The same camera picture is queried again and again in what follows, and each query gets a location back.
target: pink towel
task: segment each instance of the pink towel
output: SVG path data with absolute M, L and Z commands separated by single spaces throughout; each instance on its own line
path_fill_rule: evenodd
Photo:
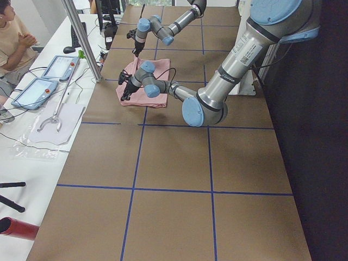
M 134 57 L 134 61 L 128 64 L 125 68 L 125 71 L 128 74 L 134 75 L 136 68 L 140 67 L 140 65 L 144 62 L 145 60 L 142 60 L 140 58 Z M 156 61 L 151 61 L 156 67 L 156 70 L 154 72 L 155 78 L 160 76 L 164 71 L 168 70 L 170 68 L 170 60 L 169 59 L 162 59 L 162 60 L 156 60 Z M 163 73 L 161 77 L 158 78 L 159 80 L 169 80 L 169 71 L 166 71 Z M 127 83 L 124 82 L 122 85 L 119 85 L 116 88 L 116 93 L 117 96 L 119 97 L 119 101 L 121 105 L 123 106 L 128 106 L 128 105 L 138 105 L 138 106 L 149 106 L 153 108 L 161 108 L 161 107 L 166 107 L 167 106 L 167 98 L 168 94 L 160 94 L 155 98 L 149 98 L 147 97 L 144 88 L 140 88 L 137 92 L 133 93 L 130 96 L 129 101 L 121 101 L 121 97 L 123 95 L 123 92 L 125 90 Z

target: tablet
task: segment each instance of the tablet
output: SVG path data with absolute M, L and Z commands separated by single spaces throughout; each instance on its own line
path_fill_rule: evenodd
M 35 110 L 51 96 L 57 86 L 56 80 L 35 78 L 11 104 L 23 109 Z
M 79 60 L 80 58 L 77 56 L 56 55 L 41 78 L 59 78 L 61 82 L 66 82 L 74 71 L 74 67 L 78 65 Z

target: metal pole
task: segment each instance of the metal pole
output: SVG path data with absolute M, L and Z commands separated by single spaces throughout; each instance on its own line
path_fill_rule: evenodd
M 121 5 L 122 5 L 122 11 L 124 12 L 126 9 L 126 1 L 125 0 L 121 0 Z
M 67 12 L 67 15 L 70 19 L 72 28 L 74 29 L 78 41 L 81 44 L 82 50 L 86 56 L 87 63 L 89 67 L 91 68 L 91 71 L 94 75 L 94 78 L 96 82 L 100 82 L 102 79 L 102 75 L 100 73 L 99 67 L 97 65 L 97 62 L 94 58 L 91 46 L 88 43 L 88 38 L 86 35 L 86 32 L 84 28 L 82 27 L 80 17 L 77 14 L 76 7 L 74 5 L 74 2 L 71 0 L 61 0 L 63 3 L 63 6 Z

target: black tripod leg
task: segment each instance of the black tripod leg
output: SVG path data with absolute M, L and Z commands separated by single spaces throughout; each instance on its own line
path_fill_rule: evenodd
M 18 212 L 23 213 L 24 211 L 26 211 L 25 208 L 21 207 L 20 205 L 16 204 L 15 202 L 9 200 L 6 197 L 3 197 L 0 195 L 0 202 L 4 203 L 6 206 L 9 206 L 13 209 L 16 209 Z
M 0 188 L 25 187 L 25 182 L 0 183 Z

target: white desk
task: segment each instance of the white desk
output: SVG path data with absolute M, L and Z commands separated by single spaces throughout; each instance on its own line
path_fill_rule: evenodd
M 93 54 L 97 58 L 102 50 L 100 47 L 105 47 L 104 38 L 100 36 L 99 28 L 96 26 L 97 16 L 80 15 L 80 19 L 82 22 L 86 22 L 87 34 L 89 35 L 88 39 Z M 70 20 L 67 17 L 56 33 L 52 36 L 47 46 L 42 50 L 31 69 L 40 66 L 47 66 L 55 55 L 64 55 L 63 48 L 65 46 L 71 46 L 70 26 Z M 77 56 L 78 52 L 76 51 L 67 55 Z M 74 80 L 77 79 L 88 67 L 89 66 L 86 59 L 81 59 L 71 82 L 74 82 Z M 34 73 L 40 77 L 43 72 L 44 71 L 42 70 Z M 34 76 L 32 74 L 26 74 L 17 88 L 24 89 L 33 78 Z M 87 70 L 84 76 L 78 81 L 78 84 L 83 87 L 78 104 L 87 106 L 95 86 L 95 80 L 90 70 Z M 64 86 L 65 84 L 59 84 L 58 89 L 62 89 Z M 81 89 L 75 83 L 72 84 L 67 91 L 69 95 L 65 95 L 63 102 L 75 103 L 80 91 Z M 58 101 L 61 93 L 62 92 L 51 96 L 50 99 Z M 19 92 L 13 92 L 11 97 L 14 98 L 18 94 Z M 8 109 L 13 108 L 10 103 L 11 99 L 8 99 L 5 107 Z M 22 113 L 23 110 L 13 109 L 10 110 L 10 112 L 13 115 L 17 115 Z M 0 132 L 16 140 L 23 136 L 27 136 L 29 134 L 30 126 L 33 124 L 35 117 L 39 112 L 40 108 L 36 111 L 28 111 L 16 117 L 13 122 L 4 124 L 2 128 L 0 128 Z M 66 145 L 60 146 L 60 150 L 69 151 L 79 125 L 80 121 L 77 124 L 70 141 Z M 57 184 L 68 153 L 58 152 L 55 158 L 48 159 L 34 156 L 34 149 L 23 149 L 24 147 L 19 145 L 14 147 L 15 144 L 15 141 L 0 135 L 0 183 L 26 182 L 26 187 L 3 188 L 0 189 L 0 195 L 3 195 L 4 197 L 7 197 L 17 204 L 25 207 L 26 211 L 24 213 L 19 213 L 14 209 L 0 203 L 0 219 L 9 216 L 11 218 L 39 226 L 44 218 L 43 216 L 51 200 L 54 188 Z M 31 145 L 41 148 L 56 148 L 55 145 L 47 142 L 40 142 L 39 144 Z M 15 148 L 28 152 L 27 156 L 15 156 Z M 30 240 L 0 235 L 1 260 L 26 260 L 32 245 L 33 241 Z

